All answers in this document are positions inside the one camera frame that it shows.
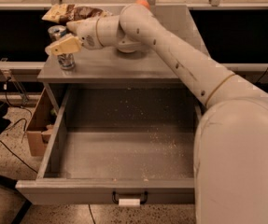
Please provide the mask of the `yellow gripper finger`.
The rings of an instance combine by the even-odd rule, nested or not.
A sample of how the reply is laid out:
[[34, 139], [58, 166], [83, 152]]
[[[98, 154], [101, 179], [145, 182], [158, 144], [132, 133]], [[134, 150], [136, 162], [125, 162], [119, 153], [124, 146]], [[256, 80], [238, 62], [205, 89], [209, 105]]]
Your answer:
[[77, 31], [77, 28], [79, 27], [79, 25], [83, 23], [83, 20], [79, 20], [79, 21], [69, 21], [66, 24], [67, 29], [72, 32], [75, 33]]
[[52, 42], [45, 48], [48, 55], [63, 55], [75, 53], [81, 50], [81, 42], [77, 36], [67, 34], [59, 40]]

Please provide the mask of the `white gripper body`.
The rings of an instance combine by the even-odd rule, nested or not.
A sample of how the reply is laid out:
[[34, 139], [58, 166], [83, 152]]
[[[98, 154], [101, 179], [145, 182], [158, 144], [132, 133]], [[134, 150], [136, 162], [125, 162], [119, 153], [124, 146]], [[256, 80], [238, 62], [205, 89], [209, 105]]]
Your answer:
[[86, 49], [99, 49], [100, 42], [97, 37], [97, 22], [95, 18], [83, 20], [78, 24], [77, 36]]

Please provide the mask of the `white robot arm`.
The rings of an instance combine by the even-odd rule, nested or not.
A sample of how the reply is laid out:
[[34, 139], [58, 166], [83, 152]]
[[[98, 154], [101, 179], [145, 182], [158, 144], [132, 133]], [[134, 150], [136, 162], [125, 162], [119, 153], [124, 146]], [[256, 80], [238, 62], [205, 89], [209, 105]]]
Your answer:
[[145, 1], [67, 27], [47, 54], [147, 45], [205, 106], [193, 152], [197, 224], [268, 224], [268, 93], [173, 35]]

